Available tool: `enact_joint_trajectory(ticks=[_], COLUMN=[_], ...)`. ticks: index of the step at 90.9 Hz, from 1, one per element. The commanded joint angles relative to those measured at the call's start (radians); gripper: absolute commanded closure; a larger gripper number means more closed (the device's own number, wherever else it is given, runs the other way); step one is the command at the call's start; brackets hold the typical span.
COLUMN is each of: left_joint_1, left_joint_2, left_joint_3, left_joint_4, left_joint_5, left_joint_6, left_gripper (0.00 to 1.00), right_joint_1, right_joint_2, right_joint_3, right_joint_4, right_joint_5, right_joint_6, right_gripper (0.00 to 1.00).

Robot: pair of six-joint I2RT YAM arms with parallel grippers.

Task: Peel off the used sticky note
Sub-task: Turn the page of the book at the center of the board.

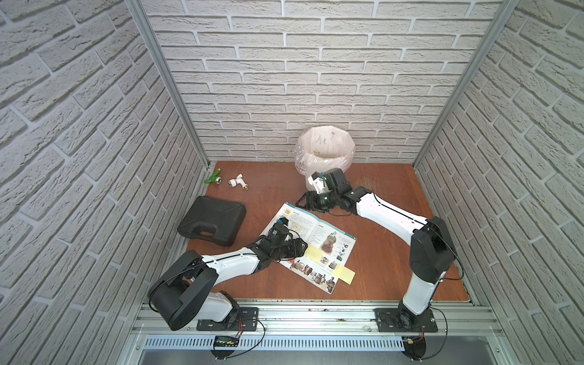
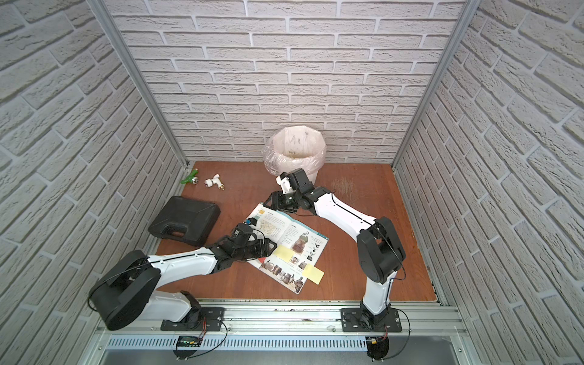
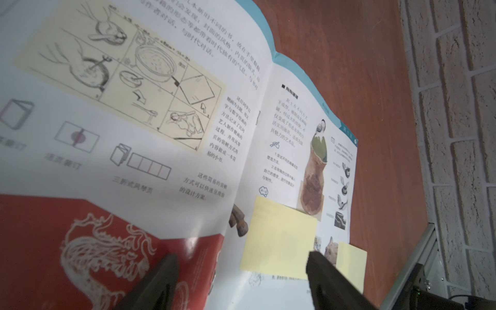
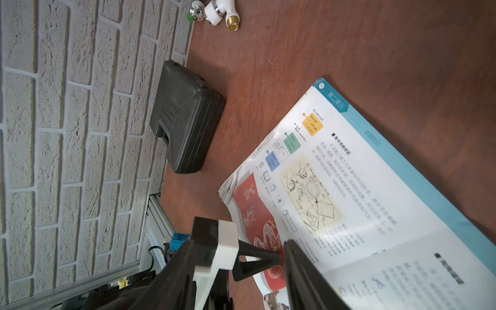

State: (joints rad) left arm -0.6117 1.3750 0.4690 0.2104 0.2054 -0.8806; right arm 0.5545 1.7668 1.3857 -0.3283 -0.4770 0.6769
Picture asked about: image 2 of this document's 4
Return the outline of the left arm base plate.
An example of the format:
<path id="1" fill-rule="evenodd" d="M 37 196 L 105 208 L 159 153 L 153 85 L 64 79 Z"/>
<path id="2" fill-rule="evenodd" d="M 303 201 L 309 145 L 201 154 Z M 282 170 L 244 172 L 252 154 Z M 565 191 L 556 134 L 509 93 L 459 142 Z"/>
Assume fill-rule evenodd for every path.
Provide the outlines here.
<path id="1" fill-rule="evenodd" d="M 221 321 L 224 318 L 224 307 L 202 307 L 191 309 L 179 322 L 164 320 L 161 331 L 168 332 L 202 332 L 203 327 L 207 332 L 219 332 L 222 328 Z"/>

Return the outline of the yellow art textbook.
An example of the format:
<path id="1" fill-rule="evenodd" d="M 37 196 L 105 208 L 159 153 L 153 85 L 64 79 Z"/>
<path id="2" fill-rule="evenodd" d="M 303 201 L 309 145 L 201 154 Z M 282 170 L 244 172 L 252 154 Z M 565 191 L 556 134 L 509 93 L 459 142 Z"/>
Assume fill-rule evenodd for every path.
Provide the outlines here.
<path id="1" fill-rule="evenodd" d="M 248 217 L 259 238 L 277 245 L 271 255 L 250 264 L 288 290 L 299 294 L 307 281 L 319 284 L 324 272 L 316 267 L 328 237 L 280 211 L 258 204 Z"/>

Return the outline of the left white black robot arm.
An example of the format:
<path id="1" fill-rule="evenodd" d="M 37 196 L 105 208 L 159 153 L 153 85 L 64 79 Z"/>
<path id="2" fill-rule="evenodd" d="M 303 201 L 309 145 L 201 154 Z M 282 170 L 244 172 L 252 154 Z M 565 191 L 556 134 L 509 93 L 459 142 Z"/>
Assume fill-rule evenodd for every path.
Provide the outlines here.
<path id="1" fill-rule="evenodd" d="M 163 331 L 205 331 L 211 320 L 220 316 L 203 309 L 185 290 L 169 293 L 161 287 L 185 278 L 216 274 L 236 262 L 267 258 L 277 246 L 254 226 L 240 223 L 231 235 L 189 252 L 145 255 L 134 250 L 92 287 L 87 305 L 110 331 L 123 329 L 136 320 L 159 321 Z"/>

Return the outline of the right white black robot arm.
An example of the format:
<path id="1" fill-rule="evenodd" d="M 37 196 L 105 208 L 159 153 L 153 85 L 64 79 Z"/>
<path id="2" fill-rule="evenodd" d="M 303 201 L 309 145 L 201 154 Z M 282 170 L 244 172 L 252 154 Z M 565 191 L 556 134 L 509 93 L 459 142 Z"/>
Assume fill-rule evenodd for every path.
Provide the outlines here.
<path id="1" fill-rule="evenodd" d="M 280 174 L 276 182 L 281 189 L 266 200 L 268 208 L 293 214 L 302 208 L 354 239 L 360 267 L 367 277 L 361 307 L 372 319 L 385 315 L 390 308 L 392 284 L 406 259 L 392 221 L 366 215 L 345 204 L 327 188 L 313 185 L 302 168 Z"/>

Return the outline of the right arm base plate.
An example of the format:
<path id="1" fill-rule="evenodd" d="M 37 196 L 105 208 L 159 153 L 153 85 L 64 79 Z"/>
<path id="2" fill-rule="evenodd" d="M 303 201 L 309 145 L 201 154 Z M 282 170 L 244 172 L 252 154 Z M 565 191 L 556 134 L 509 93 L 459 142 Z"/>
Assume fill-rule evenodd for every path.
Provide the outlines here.
<path id="1" fill-rule="evenodd" d="M 366 308 L 340 309 L 343 332 L 388 332 L 402 331 L 401 319 L 396 308 L 386 308 L 378 315 Z"/>

